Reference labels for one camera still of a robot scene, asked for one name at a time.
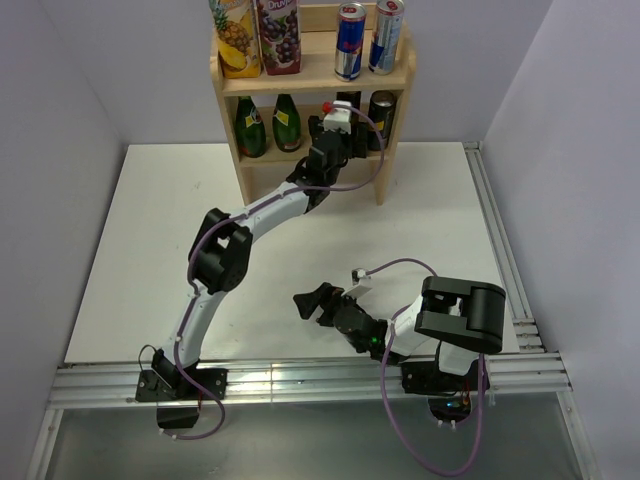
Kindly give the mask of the green Perrier bottle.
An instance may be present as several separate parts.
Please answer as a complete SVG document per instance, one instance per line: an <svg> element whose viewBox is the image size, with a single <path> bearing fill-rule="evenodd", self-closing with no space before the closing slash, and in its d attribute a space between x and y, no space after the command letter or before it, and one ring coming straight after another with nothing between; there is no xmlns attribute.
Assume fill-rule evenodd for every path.
<svg viewBox="0 0 640 480"><path fill-rule="evenodd" d="M276 146L283 152L293 152L301 146L301 119L289 94L279 94L277 97L272 133Z"/></svg>
<svg viewBox="0 0 640 480"><path fill-rule="evenodd" d="M250 96L240 96L235 117L236 142L240 152L258 158L266 152L266 129Z"/></svg>

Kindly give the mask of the black yellow label can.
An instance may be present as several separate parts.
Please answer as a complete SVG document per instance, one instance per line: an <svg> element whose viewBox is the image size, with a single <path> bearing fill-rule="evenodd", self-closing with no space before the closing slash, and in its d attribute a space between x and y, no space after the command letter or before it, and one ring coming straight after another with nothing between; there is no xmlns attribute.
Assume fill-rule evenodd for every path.
<svg viewBox="0 0 640 480"><path fill-rule="evenodd" d="M374 91L370 97L368 117L375 123L376 128L380 131L385 146L387 146L389 142L396 103L395 94L389 90Z"/></svg>

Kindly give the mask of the black gold band can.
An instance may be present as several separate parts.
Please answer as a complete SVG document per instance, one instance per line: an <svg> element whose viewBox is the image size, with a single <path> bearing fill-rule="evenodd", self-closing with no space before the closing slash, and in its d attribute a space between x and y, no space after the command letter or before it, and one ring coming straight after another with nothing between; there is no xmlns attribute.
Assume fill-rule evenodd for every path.
<svg viewBox="0 0 640 480"><path fill-rule="evenodd" d="M336 99L349 102L352 107L360 109L361 91L340 91L336 93ZM351 113L350 123L351 133L355 134L359 125L359 115L357 113Z"/></svg>

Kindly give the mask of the blue Red Bull can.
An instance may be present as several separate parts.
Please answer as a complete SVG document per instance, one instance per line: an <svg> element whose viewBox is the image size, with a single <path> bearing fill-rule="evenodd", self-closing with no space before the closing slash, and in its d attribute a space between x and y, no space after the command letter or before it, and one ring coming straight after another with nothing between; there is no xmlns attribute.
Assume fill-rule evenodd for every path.
<svg viewBox="0 0 640 480"><path fill-rule="evenodd" d="M334 71L341 80L352 81L360 74L366 18L367 10L360 3L347 2L338 8Z"/></svg>

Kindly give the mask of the silver Red Bull can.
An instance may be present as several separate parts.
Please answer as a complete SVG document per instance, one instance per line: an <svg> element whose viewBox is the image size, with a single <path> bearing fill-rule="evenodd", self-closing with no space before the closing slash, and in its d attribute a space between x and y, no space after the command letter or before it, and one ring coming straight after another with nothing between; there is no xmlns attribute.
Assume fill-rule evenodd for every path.
<svg viewBox="0 0 640 480"><path fill-rule="evenodd" d="M388 75L394 68L404 11L402 0L376 2L368 62L369 70L375 74Z"/></svg>

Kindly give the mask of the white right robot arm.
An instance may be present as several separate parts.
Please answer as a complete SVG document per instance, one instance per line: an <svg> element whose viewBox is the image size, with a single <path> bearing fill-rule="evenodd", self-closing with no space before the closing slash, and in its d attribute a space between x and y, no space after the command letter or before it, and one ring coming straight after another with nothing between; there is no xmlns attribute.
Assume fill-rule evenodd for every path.
<svg viewBox="0 0 640 480"><path fill-rule="evenodd" d="M390 365L409 359L430 339L439 342L435 383L452 390L479 355L502 351L505 290L495 284L441 276L425 278L421 294L394 320L375 319L357 303L371 289L371 275L352 272L346 290L328 282L293 296L302 319L336 329L358 353Z"/></svg>

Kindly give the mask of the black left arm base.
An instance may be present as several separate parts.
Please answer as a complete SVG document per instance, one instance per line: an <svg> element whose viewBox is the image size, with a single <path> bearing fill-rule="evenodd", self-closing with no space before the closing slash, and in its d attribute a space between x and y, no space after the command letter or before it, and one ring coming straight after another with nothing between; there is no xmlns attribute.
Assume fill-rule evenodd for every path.
<svg viewBox="0 0 640 480"><path fill-rule="evenodd" d="M200 385L211 391L219 400L226 392L228 370L224 368L188 368L187 372ZM138 403L156 403L156 420L165 430L187 430L194 427L200 416L200 404L205 394L180 374L172 383L166 383L154 370L140 373L135 393ZM192 407L163 407L167 402L196 401Z"/></svg>

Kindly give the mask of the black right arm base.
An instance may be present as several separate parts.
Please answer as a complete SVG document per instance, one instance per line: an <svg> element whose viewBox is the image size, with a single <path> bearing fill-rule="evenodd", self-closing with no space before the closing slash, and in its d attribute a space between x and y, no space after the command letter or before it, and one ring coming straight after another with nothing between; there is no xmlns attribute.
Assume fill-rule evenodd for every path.
<svg viewBox="0 0 640 480"><path fill-rule="evenodd" d="M430 413L438 421L458 423L475 412L471 393L480 385L477 360L464 376L439 371L435 361L403 363L401 377L404 392L426 396Z"/></svg>

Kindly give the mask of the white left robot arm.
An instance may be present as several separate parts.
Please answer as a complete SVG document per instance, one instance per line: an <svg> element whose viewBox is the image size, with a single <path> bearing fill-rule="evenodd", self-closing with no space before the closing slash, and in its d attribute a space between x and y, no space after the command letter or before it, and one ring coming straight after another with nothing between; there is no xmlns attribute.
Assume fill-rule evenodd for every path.
<svg viewBox="0 0 640 480"><path fill-rule="evenodd" d="M336 185L353 158L366 156L367 133L380 134L376 123L346 103L326 105L323 118L310 119L308 154L274 191L235 213L210 210L188 255L187 283L192 291L168 343L152 357L151 373L172 399L198 387L194 372L211 321L225 296L244 280L253 244L284 222L318 207L331 192L348 192L367 183Z"/></svg>

